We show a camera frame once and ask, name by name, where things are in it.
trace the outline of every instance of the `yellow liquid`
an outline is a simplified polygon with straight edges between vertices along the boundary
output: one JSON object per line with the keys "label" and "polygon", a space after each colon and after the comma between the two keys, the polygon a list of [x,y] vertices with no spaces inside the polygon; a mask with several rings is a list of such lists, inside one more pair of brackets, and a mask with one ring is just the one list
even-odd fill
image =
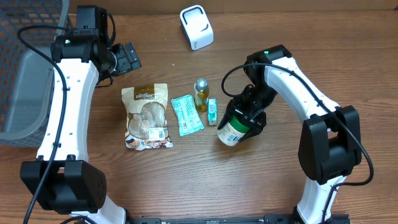
{"label": "yellow liquid", "polygon": [[203,91],[195,90],[195,107],[198,111],[207,111],[209,92],[208,86]]}

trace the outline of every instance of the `black mesh basket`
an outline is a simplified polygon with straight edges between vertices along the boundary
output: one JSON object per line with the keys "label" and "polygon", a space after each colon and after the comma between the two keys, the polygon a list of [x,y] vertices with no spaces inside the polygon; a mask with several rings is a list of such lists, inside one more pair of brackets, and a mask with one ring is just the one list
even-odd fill
{"label": "black mesh basket", "polygon": [[[53,66],[26,48],[17,31],[28,25],[70,27],[69,1],[0,0],[0,145],[40,146],[49,118]],[[32,29],[22,37],[50,56],[62,30]]]}

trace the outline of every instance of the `barcode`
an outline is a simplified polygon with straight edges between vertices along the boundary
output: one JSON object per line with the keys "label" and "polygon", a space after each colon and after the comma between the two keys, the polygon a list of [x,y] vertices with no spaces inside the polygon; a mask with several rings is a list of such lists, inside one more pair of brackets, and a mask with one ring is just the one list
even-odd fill
{"label": "barcode", "polygon": [[209,107],[210,113],[214,113],[214,104],[211,104]]}
{"label": "barcode", "polygon": [[234,134],[231,134],[226,141],[230,142],[232,141],[236,136]]}
{"label": "barcode", "polygon": [[159,141],[163,140],[165,136],[163,128],[149,128],[148,129],[148,141]]}
{"label": "barcode", "polygon": [[186,123],[186,122],[183,122],[183,123],[182,123],[182,129],[184,129],[184,130],[187,130],[187,129],[188,129],[187,123]]}

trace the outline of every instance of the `wood grain surface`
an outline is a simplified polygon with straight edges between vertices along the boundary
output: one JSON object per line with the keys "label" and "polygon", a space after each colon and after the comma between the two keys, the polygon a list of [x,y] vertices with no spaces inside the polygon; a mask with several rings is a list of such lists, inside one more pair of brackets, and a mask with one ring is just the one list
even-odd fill
{"label": "wood grain surface", "polygon": [[153,15],[179,14],[195,4],[206,13],[393,10],[398,0],[70,0],[70,13],[93,4],[113,15]]}
{"label": "wood grain surface", "polygon": [[[108,195],[134,217],[251,217],[291,213],[303,192],[305,174],[298,158],[301,125],[277,96],[261,135],[236,147],[216,136],[216,127],[178,135],[169,103],[166,118],[172,149],[127,149],[126,112],[121,89],[169,84],[172,98],[192,94],[197,78],[207,78],[218,100],[219,119],[230,100],[220,88],[224,74],[246,56],[284,44],[302,71],[332,100],[353,105],[361,118],[361,139],[375,178],[365,187],[342,187],[334,213],[349,213],[353,223],[398,221],[398,12],[290,12],[212,14],[215,41],[190,50],[177,15],[116,16],[116,42],[133,42],[142,68],[94,92],[88,126],[90,163],[102,170]],[[240,93],[248,78],[231,75],[226,89]],[[0,223],[21,223],[32,197],[19,178],[22,161],[36,148],[0,146]],[[354,168],[348,181],[364,180],[368,166]],[[68,218],[36,205],[30,223]]]}

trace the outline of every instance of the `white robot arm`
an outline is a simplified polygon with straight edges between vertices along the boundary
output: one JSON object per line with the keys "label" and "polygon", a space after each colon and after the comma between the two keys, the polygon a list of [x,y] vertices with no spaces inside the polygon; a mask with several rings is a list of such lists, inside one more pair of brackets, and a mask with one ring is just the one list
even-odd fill
{"label": "white robot arm", "polygon": [[[95,223],[129,223],[128,212],[106,195],[105,175],[88,163],[87,154],[88,117],[96,85],[107,78],[112,84],[113,77],[141,67],[131,43],[113,45],[114,35],[108,38],[107,16],[113,22],[110,13],[100,7],[78,6],[77,28],[57,36],[51,46],[52,60],[62,71],[66,86],[56,70],[46,135],[36,161],[21,165],[22,181],[32,194],[38,195],[32,199],[24,223],[29,219],[35,199],[44,210],[88,217]],[[59,144],[54,147],[65,90],[64,122]],[[57,151],[51,159],[53,150]]]}
{"label": "white robot arm", "polygon": [[[224,82],[229,74],[239,68],[244,69],[254,85],[246,86],[239,95],[231,95],[225,91]],[[319,91],[302,73],[292,54],[283,45],[248,56],[244,65],[226,74],[221,87],[233,99],[228,103],[218,129],[235,117],[242,125],[249,127],[239,142],[261,133],[266,125],[266,113],[263,110],[273,102],[276,94],[283,97],[303,124],[298,158],[307,175],[304,194],[294,208],[292,219],[301,224],[332,220],[330,210],[336,191],[329,198],[331,189],[344,182],[353,167],[361,162],[358,145],[350,142],[347,133],[339,129],[333,118],[338,117],[355,138],[360,139],[356,110],[352,106],[340,108]],[[330,131],[338,132],[337,137],[329,139]]]}
{"label": "white robot arm", "polygon": [[[339,107],[336,102],[330,100],[318,90],[302,73],[293,57],[282,57],[273,60],[272,64],[294,71],[298,76],[303,78],[330,111],[335,111]],[[313,114],[319,116],[327,114],[303,84],[297,78],[289,75],[289,73],[281,71],[278,68],[266,67],[264,79],[287,102],[301,123],[306,119],[310,119]],[[297,212],[305,224],[318,224],[322,222],[323,209],[331,187],[337,183],[344,182],[345,178],[345,176],[338,176],[320,185],[316,180],[311,180],[307,177],[302,199],[297,205]],[[336,192],[333,193],[331,201],[334,200],[335,196]],[[326,220],[331,217],[331,206],[332,203],[329,204],[326,211]]]}

